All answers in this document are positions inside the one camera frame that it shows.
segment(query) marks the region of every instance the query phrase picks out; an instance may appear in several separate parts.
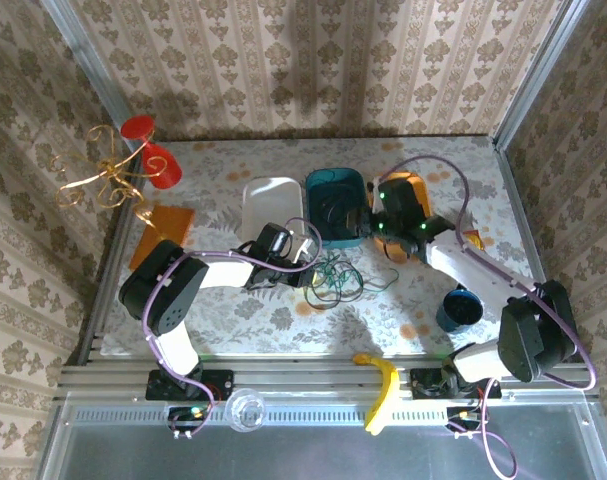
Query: dark blue cup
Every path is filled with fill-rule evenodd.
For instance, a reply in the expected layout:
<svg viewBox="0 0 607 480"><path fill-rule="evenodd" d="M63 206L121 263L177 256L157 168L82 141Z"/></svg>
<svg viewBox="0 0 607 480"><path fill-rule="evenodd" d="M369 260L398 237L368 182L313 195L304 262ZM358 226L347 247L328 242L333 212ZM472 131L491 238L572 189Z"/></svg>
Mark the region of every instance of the dark blue cup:
<svg viewBox="0 0 607 480"><path fill-rule="evenodd" d="M452 290L436 312L436 323L447 333L463 333L483 317L479 297L464 289Z"/></svg>

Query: orange tag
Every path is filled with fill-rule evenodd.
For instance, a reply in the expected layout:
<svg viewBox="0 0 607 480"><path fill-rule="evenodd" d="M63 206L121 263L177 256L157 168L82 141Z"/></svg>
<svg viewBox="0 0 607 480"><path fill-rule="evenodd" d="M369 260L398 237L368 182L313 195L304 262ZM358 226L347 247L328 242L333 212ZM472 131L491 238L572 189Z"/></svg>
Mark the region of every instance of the orange tag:
<svg viewBox="0 0 607 480"><path fill-rule="evenodd" d="M156 226L164 239L172 240L184 246L187 234L190 231L192 222L194 222L194 210L191 208L155 205L150 221ZM160 241L161 238L159 238L158 233L149 225L146 226L141 236L141 241L136 247L134 255L132 255L130 270L136 270Z"/></svg>
<svg viewBox="0 0 607 480"><path fill-rule="evenodd" d="M476 248L485 251L485 245L483 245L483 240L481 240L481 235L479 235L478 230L468 230L463 232L463 235L465 235Z"/></svg>

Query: plastic banana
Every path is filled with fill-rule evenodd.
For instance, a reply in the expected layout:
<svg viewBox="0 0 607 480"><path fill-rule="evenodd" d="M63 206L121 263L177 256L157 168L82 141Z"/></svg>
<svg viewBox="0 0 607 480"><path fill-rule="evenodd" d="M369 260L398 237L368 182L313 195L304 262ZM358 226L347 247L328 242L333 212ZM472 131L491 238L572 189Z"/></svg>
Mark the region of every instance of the plastic banana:
<svg viewBox="0 0 607 480"><path fill-rule="evenodd" d="M365 431L378 435L390 422L392 413L397 407L401 390L399 372L392 362L372 357L367 353L357 353L352 360L357 365L374 365L381 370L383 375L381 394L365 417Z"/></svg>

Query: floral tablecloth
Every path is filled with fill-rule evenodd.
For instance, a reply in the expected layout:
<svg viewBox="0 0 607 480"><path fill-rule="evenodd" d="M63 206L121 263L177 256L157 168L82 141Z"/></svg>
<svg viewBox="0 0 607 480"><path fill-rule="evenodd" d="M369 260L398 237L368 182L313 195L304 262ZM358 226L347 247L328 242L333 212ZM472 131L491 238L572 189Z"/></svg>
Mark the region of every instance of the floral tablecloth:
<svg viewBox="0 0 607 480"><path fill-rule="evenodd" d="M244 185L265 176L289 176L301 182L315 169L347 166L367 181L419 153L432 153L456 162L470 180L470 221L487 252L509 267L531 275L495 152L486 137L318 139L164 144L183 168L181 182L167 191L149 183L144 193L162 205L196 211L186 248L219 250L237 247L241 233ZM429 188L435 213L452 218L463 188L455 172L435 161L414 164ZM127 236L119 286L144 225L134 222ZM198 294L186 318L196 350L214 354L346 354L370 351L385 354L449 353L469 342L498 335L491 315L465 334L447 335L435 321L443 296L456 286L444 274L418 262L397 266L381 255L372 240L343 250L366 280L385 283L397 268L399 280L382 293L366 293L358 301L316 311L301 290L278 286L245 292L214 288ZM105 323L101 353L146 355L140 323L113 301Z"/></svg>

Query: teal container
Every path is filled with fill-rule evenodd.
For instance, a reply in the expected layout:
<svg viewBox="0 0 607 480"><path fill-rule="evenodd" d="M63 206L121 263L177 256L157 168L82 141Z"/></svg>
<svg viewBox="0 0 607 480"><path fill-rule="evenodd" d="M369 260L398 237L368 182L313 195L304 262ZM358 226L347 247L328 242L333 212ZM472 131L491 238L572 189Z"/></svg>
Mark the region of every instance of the teal container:
<svg viewBox="0 0 607 480"><path fill-rule="evenodd" d="M319 230L323 248L353 248L363 240L346 227L347 214L367 206L365 184L352 168L325 168L310 173L305 180L307 213Z"/></svg>

